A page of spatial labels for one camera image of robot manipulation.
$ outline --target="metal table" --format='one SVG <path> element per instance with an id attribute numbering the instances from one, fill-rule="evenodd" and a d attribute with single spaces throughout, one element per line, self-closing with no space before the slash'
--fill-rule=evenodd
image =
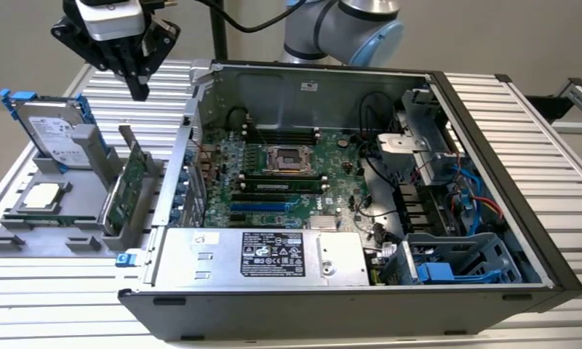
<path id="1" fill-rule="evenodd" d="M 65 95 L 83 92 L 91 102 L 99 126 L 105 140 L 117 146 L 119 154 L 126 154 L 127 147 L 119 135 L 120 123 L 130 123 L 140 144 L 159 159 L 166 159 L 171 153 L 174 134 L 183 119 L 183 106 L 188 99 L 184 92 L 190 86 L 191 62 L 167 61 L 158 74 L 151 79 L 150 100 L 134 102 L 123 83 L 113 79 L 112 73 L 96 72 L 84 67 L 76 77 Z M 481 108 L 477 114 L 480 123 L 493 132 L 494 140 L 500 144 L 502 131 L 513 129 L 513 122 L 518 127 L 529 128 L 526 139 L 541 137 L 541 129 L 534 120 L 497 120 L 492 113 L 484 112 L 484 103 L 478 101 L 488 94 L 498 99 L 513 95 L 509 84 L 497 84 L 492 76 L 449 75 L 449 79 L 459 92 L 469 108 Z M 480 89 L 470 93 L 473 87 Z M 496 147 L 501 158 L 510 161 L 513 176 L 526 176 L 517 166 L 518 156 L 532 156 L 522 149 L 514 147 Z M 561 162 L 561 154 L 553 156 Z M 17 190 L 24 188 L 31 178 L 35 166 L 31 162 L 33 146 L 28 145 L 16 160 L 4 180 L 0 183 L 0 215 L 19 196 Z M 521 177 L 524 186 L 540 186 L 544 178 Z M 550 232 L 556 244 L 564 252 L 581 281 L 582 281 L 582 208 L 565 208 L 565 212 L 553 213 L 554 217 L 545 224 L 554 227 Z M 573 220 L 574 227 L 565 227 L 562 221 Z M 68 346 L 88 347 L 138 347 L 166 348 L 176 347 L 235 347 L 235 348 L 425 348 L 439 346 L 458 348 L 582 348 L 582 297 L 569 301 L 548 313 L 520 314 L 476 336 L 457 337 L 418 337 L 418 338 L 349 338 L 333 340 L 294 340 L 294 341 L 247 341 L 247 342 L 183 342 L 166 343 L 156 340 L 143 325 L 135 320 L 130 311 L 119 304 L 115 290 L 128 287 L 136 278 L 136 270 L 123 269 L 126 273 L 116 279 L 117 269 L 109 259 L 0 259 L 0 347 L 20 348 L 61 348 Z"/>

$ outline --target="red cable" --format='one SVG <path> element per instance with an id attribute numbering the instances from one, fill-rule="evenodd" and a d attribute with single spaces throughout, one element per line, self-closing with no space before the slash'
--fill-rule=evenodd
<path id="1" fill-rule="evenodd" d="M 480 196 L 472 196 L 472 198 L 474 200 L 484 201 L 488 205 L 494 207 L 496 211 L 498 211 L 500 219 L 502 219 L 502 210 L 501 210 L 498 204 L 493 200 L 490 200 L 489 198 L 482 198 Z"/>
<path id="2" fill-rule="evenodd" d="M 421 165 L 421 167 L 418 167 L 417 171 L 411 174 L 411 176 L 410 176 L 410 183 L 414 184 L 414 181 L 417 179 L 417 176 L 421 173 L 421 170 L 423 169 L 423 167 L 426 167 L 429 165 L 429 163 L 431 162 L 433 159 L 434 159 L 434 156 Z"/>

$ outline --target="blue latch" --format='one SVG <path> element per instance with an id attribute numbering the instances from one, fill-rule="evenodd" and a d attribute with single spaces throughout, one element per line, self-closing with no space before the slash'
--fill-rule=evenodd
<path id="1" fill-rule="evenodd" d="M 115 266 L 117 268 L 128 268 L 136 266 L 138 255 L 131 253 L 121 253 L 116 256 Z"/>
<path id="2" fill-rule="evenodd" d="M 27 102 L 37 98 L 37 93 L 32 91 L 17 91 L 12 94 L 12 100 L 25 100 Z"/>
<path id="3" fill-rule="evenodd" d="M 426 262 L 417 267 L 418 278 L 423 284 L 490 284 L 501 276 L 501 270 L 481 275 L 454 275 L 450 264 Z"/>

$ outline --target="motherboard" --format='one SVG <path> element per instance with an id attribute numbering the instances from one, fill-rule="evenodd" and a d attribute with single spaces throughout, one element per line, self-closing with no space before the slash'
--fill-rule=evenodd
<path id="1" fill-rule="evenodd" d="M 207 130 L 204 227 L 369 231 L 371 221 L 357 213 L 367 185 L 353 137 L 334 130 Z"/>

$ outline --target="black cable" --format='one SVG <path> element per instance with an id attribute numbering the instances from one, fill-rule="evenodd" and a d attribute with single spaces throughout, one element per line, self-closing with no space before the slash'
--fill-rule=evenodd
<path id="1" fill-rule="evenodd" d="M 362 199 L 361 203 L 358 204 L 357 213 L 359 213 L 361 215 L 363 215 L 367 218 L 377 218 L 377 217 L 381 217 L 381 216 L 386 216 L 387 214 L 397 213 L 395 209 L 393 211 L 387 211 L 387 212 L 381 213 L 381 214 L 366 214 L 365 212 L 362 212 L 361 211 L 361 206 L 366 202 L 369 197 L 370 197 L 370 195 L 365 196 L 365 198 Z"/>
<path id="2" fill-rule="evenodd" d="M 358 155 L 361 155 L 361 151 L 362 151 L 362 147 L 365 147 L 366 145 L 370 145 L 369 142 L 365 142 L 361 144 L 361 147 L 358 147 Z M 373 169 L 373 171 L 375 172 L 375 174 L 379 176 L 379 178 L 382 178 L 389 185 L 393 188 L 397 188 L 397 186 L 393 184 L 393 182 L 390 181 L 390 179 L 379 172 L 378 168 L 375 167 L 375 165 L 371 163 L 371 160 L 369 159 L 369 149 L 367 149 L 367 153 L 365 154 L 365 160 L 367 161 L 367 165 L 369 167 Z"/>
<path id="3" fill-rule="evenodd" d="M 248 110 L 242 105 L 234 105 L 231 109 L 228 110 L 228 113 L 226 114 L 226 121 L 224 121 L 224 128 L 227 131 L 230 131 L 228 123 L 231 121 L 231 114 L 234 111 L 243 111 L 246 114 L 248 114 Z"/>
<path id="4" fill-rule="evenodd" d="M 379 176 L 379 178 L 382 178 L 389 183 L 389 185 L 393 188 L 395 188 L 395 185 L 393 184 L 393 182 L 390 182 L 389 178 L 386 178 L 386 176 L 382 173 L 379 173 L 378 169 L 375 168 L 375 165 L 371 163 L 371 160 L 369 160 L 369 156 L 365 156 L 365 160 L 367 160 L 367 165 L 373 169 L 375 174 Z"/>
<path id="5" fill-rule="evenodd" d="M 387 211 L 387 212 L 385 212 L 382 214 L 366 214 L 365 212 L 361 211 L 361 208 L 358 207 L 358 213 L 361 215 L 363 215 L 365 217 L 377 218 L 377 217 L 381 217 L 381 216 L 386 216 L 387 214 L 397 213 L 397 210 L 394 209 L 393 211 Z"/>
<path id="6" fill-rule="evenodd" d="M 369 133 L 369 117 L 367 117 L 367 111 L 371 111 L 375 118 L 378 116 L 378 113 L 375 112 L 375 109 L 371 106 L 367 106 L 363 108 L 365 106 L 365 102 L 367 101 L 367 98 L 373 95 L 379 95 L 383 96 L 386 98 L 386 102 L 389 103 L 389 118 L 394 118 L 394 113 L 395 113 L 395 102 L 393 101 L 391 97 L 382 91 L 373 91 L 369 92 L 362 98 L 361 98 L 361 104 L 358 105 L 358 125 L 359 125 L 359 129 L 361 129 L 361 135 L 363 134 L 363 124 L 362 124 L 362 116 L 365 115 L 365 123 L 366 123 L 366 127 L 367 127 L 367 133 Z"/>
<path id="7" fill-rule="evenodd" d="M 284 20 L 299 8 L 301 6 L 307 2 L 307 0 L 299 0 L 295 5 L 290 7 L 288 10 L 286 10 L 279 16 L 270 19 L 267 22 L 254 26 L 254 27 L 244 27 L 240 25 L 231 17 L 231 15 L 224 11 L 224 9 L 218 6 L 215 2 L 211 0 L 195 0 L 196 2 L 200 2 L 203 5 L 210 6 L 210 8 L 224 18 L 224 20 L 228 22 L 228 24 L 240 32 L 243 33 L 256 33 L 258 31 L 262 31 L 263 29 L 271 27 L 274 24 Z"/>
<path id="8" fill-rule="evenodd" d="M 459 194 L 458 191 L 451 191 L 450 193 L 446 194 L 445 200 L 442 202 L 442 208 L 445 209 L 445 214 L 446 214 L 446 219 L 449 221 L 449 226 L 453 226 L 455 228 L 457 235 L 462 236 L 462 231 L 459 228 L 459 224 L 457 224 L 455 215 L 453 214 L 453 212 L 450 212 L 450 209 L 449 209 L 450 198 L 454 197 L 457 194 Z M 446 235 L 450 236 L 450 228 L 446 231 Z"/>

